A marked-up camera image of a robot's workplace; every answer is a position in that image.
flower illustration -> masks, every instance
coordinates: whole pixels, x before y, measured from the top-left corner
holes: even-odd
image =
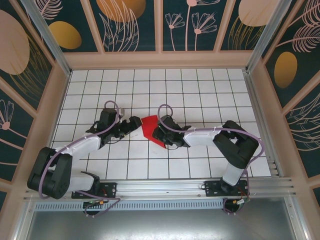
[[[170,13],[168,13],[165,15],[165,20],[170,28],[173,51],[176,51],[175,44],[174,44],[174,38],[172,35],[172,29],[177,29],[177,28],[183,27],[185,25],[185,22],[183,21],[181,13],[179,13],[179,14],[174,13],[174,14],[172,14],[172,16]]]
[[[211,5],[219,2],[220,0],[186,0],[186,3],[189,5],[189,7],[195,7],[197,5]]]
[[[194,50],[197,51],[197,38],[199,34],[212,33],[217,30],[217,25],[214,25],[216,20],[214,18],[214,13],[207,14],[204,13],[199,18],[199,13],[192,14],[192,25],[195,33],[195,43]]]
[[[8,101],[6,106],[5,101],[3,99],[0,100],[0,129],[10,129],[10,121],[12,119],[14,109],[15,105],[12,102]]]

purple cable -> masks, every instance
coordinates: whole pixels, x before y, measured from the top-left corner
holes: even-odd
[[[116,202],[112,203],[107,209],[98,212],[96,215],[89,215],[89,214],[87,213],[87,209],[88,209],[89,207],[93,206],[94,204],[90,204],[90,205],[86,206],[85,209],[84,209],[84,213],[85,213],[85,215],[86,215],[87,217],[88,217],[88,216],[92,216],[92,218],[94,218],[94,217],[99,217],[99,216],[101,216],[102,214],[105,214],[106,212],[108,212],[114,205],[116,205],[116,204],[117,204],[118,202],[120,202],[120,200],[121,200],[121,198],[118,198],[118,197],[116,197],[116,198],[110,198],[110,197],[103,197],[103,196],[95,196],[95,195],[86,193],[86,192],[84,192],[84,191],[76,191],[76,192],[79,193],[79,194],[86,195],[86,196],[88,196],[88,197],[98,198],[98,199],[101,199],[101,200],[116,200]]]
[[[46,174],[47,174],[47,172],[48,172],[48,169],[49,169],[51,163],[57,158],[57,156],[58,156],[59,154],[61,154],[64,150],[66,150],[66,149],[68,149],[68,148],[71,148],[73,145],[77,144],[78,142],[80,142],[80,141],[82,141],[82,140],[84,140],[84,139],[89,139],[89,138],[92,138],[92,137],[95,137],[95,136],[98,136],[98,135],[100,135],[100,134],[104,134],[104,133],[108,132],[111,128],[114,127],[114,125],[116,125],[116,123],[117,123],[118,120],[119,120],[119,112],[120,112],[120,111],[119,111],[119,107],[118,107],[118,105],[117,105],[114,101],[109,100],[109,101],[106,101],[106,102],[104,103],[104,108],[106,108],[106,105],[107,105],[108,103],[114,104],[115,109],[116,109],[116,117],[115,117],[114,122],[113,122],[106,130],[103,130],[103,131],[101,131],[101,132],[98,132],[98,133],[95,133],[95,134],[91,134],[91,135],[88,135],[88,136],[83,136],[83,137],[79,138],[78,140],[73,141],[73,142],[70,143],[69,145],[63,147],[61,150],[57,151],[57,152],[50,158],[50,160],[48,161],[47,165],[46,165],[45,168],[44,168],[44,171],[43,171],[43,174],[41,175],[41,179],[40,179],[40,183],[39,183],[38,192],[39,192],[39,196],[40,196],[41,199],[48,199],[48,198],[49,198],[49,196],[43,196],[43,194],[42,194],[42,187],[43,187],[44,180],[45,180]]]
[[[247,132],[247,131],[242,131],[242,130],[233,129],[233,128],[224,128],[224,127],[207,127],[207,128],[205,127],[205,128],[196,128],[196,129],[193,129],[193,130],[176,130],[176,129],[173,129],[173,128],[165,125],[165,123],[161,120],[160,110],[161,110],[162,107],[168,107],[168,108],[171,110],[171,115],[170,115],[170,116],[173,115],[174,111],[173,111],[173,109],[172,109],[171,106],[169,106],[168,104],[165,104],[165,103],[164,103],[164,104],[162,104],[162,105],[159,106],[159,108],[158,108],[158,113],[157,113],[157,117],[158,117],[158,120],[160,121],[160,123],[161,123],[166,129],[168,129],[168,130],[170,130],[170,131],[172,131],[172,132],[175,132],[175,133],[184,133],[184,134],[185,134],[185,133],[193,133],[193,132],[201,132],[201,131],[227,131],[227,132],[235,132],[235,133],[239,133],[239,134],[244,134],[244,135],[247,135],[247,136],[249,136],[249,137],[257,140],[257,142],[261,145],[261,151],[260,151],[260,153],[259,153],[257,156],[255,156],[254,158],[252,158],[252,159],[248,162],[246,168],[245,168],[245,169],[243,170],[243,172],[242,172],[242,175],[244,175],[244,174],[247,172],[248,166],[249,166],[254,160],[256,160],[257,158],[259,158],[259,157],[264,153],[264,151],[265,151],[265,145],[264,145],[264,143],[263,143],[258,137],[256,137],[255,135],[253,135],[253,134],[251,134],[251,133],[249,133],[249,132]]]

